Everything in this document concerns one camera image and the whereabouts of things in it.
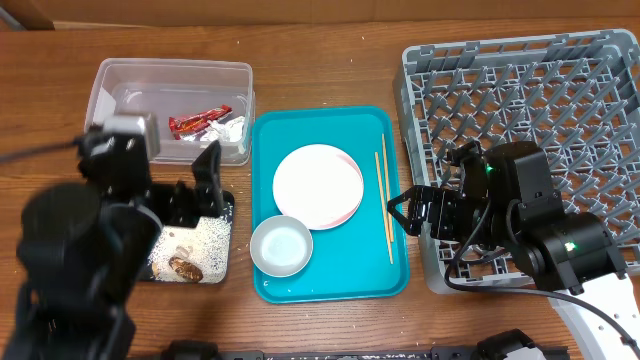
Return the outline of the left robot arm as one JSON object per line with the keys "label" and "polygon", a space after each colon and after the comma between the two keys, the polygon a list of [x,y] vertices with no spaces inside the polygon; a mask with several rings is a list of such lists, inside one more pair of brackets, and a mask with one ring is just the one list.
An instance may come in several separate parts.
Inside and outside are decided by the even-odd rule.
{"label": "left robot arm", "polygon": [[156,183],[145,132],[95,127],[72,140],[82,183],[33,196],[21,214],[17,297],[6,359],[124,359],[135,334],[128,298],[165,226],[223,213],[221,146],[191,166],[194,187]]}

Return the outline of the red snack wrapper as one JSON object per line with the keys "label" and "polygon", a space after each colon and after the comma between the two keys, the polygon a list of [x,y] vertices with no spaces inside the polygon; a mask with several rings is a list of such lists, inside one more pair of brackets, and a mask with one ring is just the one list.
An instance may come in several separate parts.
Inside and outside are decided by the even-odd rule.
{"label": "red snack wrapper", "polygon": [[188,137],[197,137],[206,131],[214,123],[224,120],[232,113],[233,109],[228,105],[210,109],[194,115],[170,117],[169,130],[176,140],[186,140]]}

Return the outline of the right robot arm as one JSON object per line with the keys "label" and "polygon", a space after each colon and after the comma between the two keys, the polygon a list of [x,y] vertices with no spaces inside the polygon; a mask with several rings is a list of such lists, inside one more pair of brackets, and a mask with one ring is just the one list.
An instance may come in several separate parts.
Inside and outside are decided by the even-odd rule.
{"label": "right robot arm", "polygon": [[[531,141],[489,150],[471,141],[446,159],[460,170],[457,188],[415,185],[386,204],[407,234],[427,227],[431,237],[458,243],[445,284],[461,292],[545,297],[585,358],[637,358],[639,309],[624,257],[597,215],[565,211],[545,152]],[[533,287],[453,282],[453,270],[474,245],[492,256],[508,253]]]}

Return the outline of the small grey bowl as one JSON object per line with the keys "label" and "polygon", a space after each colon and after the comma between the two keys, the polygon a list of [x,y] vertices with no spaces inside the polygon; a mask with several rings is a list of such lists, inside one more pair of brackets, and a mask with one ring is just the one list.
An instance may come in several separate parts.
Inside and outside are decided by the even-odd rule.
{"label": "small grey bowl", "polygon": [[253,264],[264,274],[284,278],[299,273],[313,253],[310,230],[285,215],[270,217],[253,231],[249,249]]}

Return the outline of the pink round plate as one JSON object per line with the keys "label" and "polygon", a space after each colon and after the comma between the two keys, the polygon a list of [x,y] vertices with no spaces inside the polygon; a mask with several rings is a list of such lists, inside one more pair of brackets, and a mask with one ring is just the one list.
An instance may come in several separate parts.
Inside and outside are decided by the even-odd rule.
{"label": "pink round plate", "polygon": [[272,193],[282,214],[310,230],[328,230],[355,214],[364,197],[364,178],[345,151],[311,144],[292,151],[277,166]]}

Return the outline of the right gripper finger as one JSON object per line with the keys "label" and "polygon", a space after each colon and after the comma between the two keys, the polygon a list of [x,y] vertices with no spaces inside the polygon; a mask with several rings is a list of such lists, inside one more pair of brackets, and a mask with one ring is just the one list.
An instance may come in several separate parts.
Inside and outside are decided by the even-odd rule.
{"label": "right gripper finger", "polygon": [[404,191],[403,193],[401,193],[400,195],[397,195],[393,198],[391,198],[388,202],[387,202],[387,207],[386,210],[389,214],[394,214],[396,212],[398,212],[397,206],[400,204],[404,204],[406,202],[413,202],[415,197],[415,187],[412,186],[410,188],[408,188],[406,191]]}
{"label": "right gripper finger", "polygon": [[424,216],[415,214],[404,216],[402,213],[397,213],[394,215],[394,218],[407,235],[421,234],[422,226],[425,222]]}

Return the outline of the brown food scrap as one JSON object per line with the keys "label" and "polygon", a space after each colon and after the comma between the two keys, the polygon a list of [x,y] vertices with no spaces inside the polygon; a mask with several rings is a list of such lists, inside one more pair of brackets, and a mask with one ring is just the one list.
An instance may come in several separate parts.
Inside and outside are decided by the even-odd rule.
{"label": "brown food scrap", "polygon": [[187,282],[199,283],[204,277],[196,265],[177,256],[169,259],[169,266],[181,279]]}

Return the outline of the white napkin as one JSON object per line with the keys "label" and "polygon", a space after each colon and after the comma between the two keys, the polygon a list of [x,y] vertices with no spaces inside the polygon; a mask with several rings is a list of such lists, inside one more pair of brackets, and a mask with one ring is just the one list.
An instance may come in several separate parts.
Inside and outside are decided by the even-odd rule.
{"label": "white napkin", "polygon": [[239,116],[228,121],[213,122],[205,130],[200,141],[202,142],[237,142],[243,136],[245,117]]}

